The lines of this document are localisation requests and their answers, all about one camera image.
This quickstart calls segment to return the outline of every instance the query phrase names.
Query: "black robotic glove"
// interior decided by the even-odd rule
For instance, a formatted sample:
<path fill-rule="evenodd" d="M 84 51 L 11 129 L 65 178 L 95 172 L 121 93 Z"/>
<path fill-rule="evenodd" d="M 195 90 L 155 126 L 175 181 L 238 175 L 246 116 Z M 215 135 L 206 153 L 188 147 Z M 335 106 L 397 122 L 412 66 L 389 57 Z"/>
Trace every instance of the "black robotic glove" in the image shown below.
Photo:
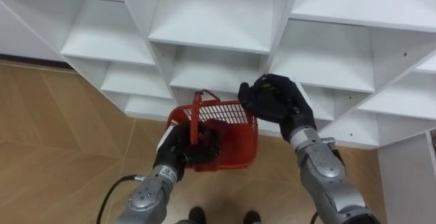
<path fill-rule="evenodd" d="M 184 122 L 174 126 L 164 139 L 156 154 L 153 167 L 169 165 L 177 171 L 177 181 L 182 180 L 187 165 L 206 164 L 214 161 L 221 150 L 219 146 L 219 133 L 206 128 L 199 123 L 199 142 L 192 145 L 190 142 L 191 122 Z"/>
<path fill-rule="evenodd" d="M 286 141 L 298 127 L 316 129 L 311 107 L 287 77 L 265 74 L 251 87 L 244 82 L 240 84 L 238 99 L 242 107 L 256 117 L 278 123 Z"/>

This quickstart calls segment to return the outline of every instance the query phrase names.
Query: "silver robotic arm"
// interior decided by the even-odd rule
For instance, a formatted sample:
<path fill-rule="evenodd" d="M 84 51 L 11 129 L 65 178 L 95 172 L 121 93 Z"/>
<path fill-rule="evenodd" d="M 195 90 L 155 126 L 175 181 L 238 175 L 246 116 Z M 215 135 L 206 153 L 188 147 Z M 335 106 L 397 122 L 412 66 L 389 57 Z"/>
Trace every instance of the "silver robotic arm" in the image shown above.
<path fill-rule="evenodd" d="M 253 86 L 242 83 L 238 98 L 258 118 L 280 125 L 283 139 L 297 154 L 302 185 L 324 224 L 379 224 L 348 181 L 334 139 L 320 138 L 312 109 L 289 78 L 267 74 Z"/>
<path fill-rule="evenodd" d="M 325 224 L 379 223 L 348 181 L 333 138 L 321 139 L 306 126 L 293 130 L 288 141 L 298 157 L 301 183 Z"/>
<path fill-rule="evenodd" d="M 176 170 L 156 165 L 150 176 L 129 195 L 127 207 L 116 224 L 160 224 L 166 217 L 170 193 L 177 182 Z"/>
<path fill-rule="evenodd" d="M 214 161 L 220 151 L 219 134 L 203 123 L 198 131 L 206 144 L 189 143 L 189 122 L 172 125 L 164 133 L 149 176 L 145 176 L 129 195 L 124 212 L 116 224 L 160 224 L 166 218 L 166 207 L 174 185 L 183 177 L 186 165 Z"/>

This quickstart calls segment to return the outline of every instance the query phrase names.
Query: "wooden floor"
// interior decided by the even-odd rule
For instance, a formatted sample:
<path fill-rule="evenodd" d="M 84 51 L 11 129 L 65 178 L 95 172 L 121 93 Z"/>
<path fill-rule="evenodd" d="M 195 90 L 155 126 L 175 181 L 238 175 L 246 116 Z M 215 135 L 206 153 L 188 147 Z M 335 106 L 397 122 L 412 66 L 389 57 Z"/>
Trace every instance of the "wooden floor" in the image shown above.
<path fill-rule="evenodd" d="M 95 223 L 120 176 L 148 174 L 162 122 L 127 118 L 78 74 L 0 63 L 0 218 L 8 223 Z M 296 157 L 279 138 L 260 137 L 248 170 L 187 172 L 171 195 L 165 223 L 193 206 L 209 223 L 309 223 L 315 211 L 299 182 Z M 386 223 L 375 151 L 341 148 L 351 181 Z M 136 182 L 121 185 L 104 222 L 114 223 Z"/>

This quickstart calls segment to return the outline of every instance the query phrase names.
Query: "person's foot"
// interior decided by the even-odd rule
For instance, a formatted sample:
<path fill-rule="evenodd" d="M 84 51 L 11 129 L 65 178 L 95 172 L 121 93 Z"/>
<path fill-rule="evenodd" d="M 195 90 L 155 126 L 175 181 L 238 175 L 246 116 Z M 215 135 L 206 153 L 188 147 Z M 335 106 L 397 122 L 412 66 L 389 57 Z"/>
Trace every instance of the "person's foot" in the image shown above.
<path fill-rule="evenodd" d="M 254 210 L 245 214 L 244 224 L 260 224 L 260 215 Z"/>
<path fill-rule="evenodd" d="M 206 214 L 201 207 L 194 207 L 189 211 L 190 221 L 193 221 L 196 224 L 206 224 Z"/>

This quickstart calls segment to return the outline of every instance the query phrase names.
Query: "red basket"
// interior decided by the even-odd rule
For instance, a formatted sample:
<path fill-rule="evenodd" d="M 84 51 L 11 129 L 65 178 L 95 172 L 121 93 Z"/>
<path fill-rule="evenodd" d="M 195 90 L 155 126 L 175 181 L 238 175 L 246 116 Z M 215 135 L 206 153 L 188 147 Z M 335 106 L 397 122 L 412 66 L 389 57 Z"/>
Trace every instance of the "red basket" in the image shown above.
<path fill-rule="evenodd" d="M 214 99 L 202 101 L 203 93 L 208 93 Z M 221 101 L 207 90 L 196 92 L 192 105 L 179 106 L 171 112 L 166 128 L 172 121 L 191 121 L 191 143 L 197 144 L 198 121 L 205 122 L 209 119 L 225 121 L 229 125 L 229 129 L 220 140 L 221 152 L 213 163 L 191 168 L 197 172 L 205 172 L 250 166 L 258 151 L 258 121 L 256 117 L 244 111 L 239 101 Z"/>

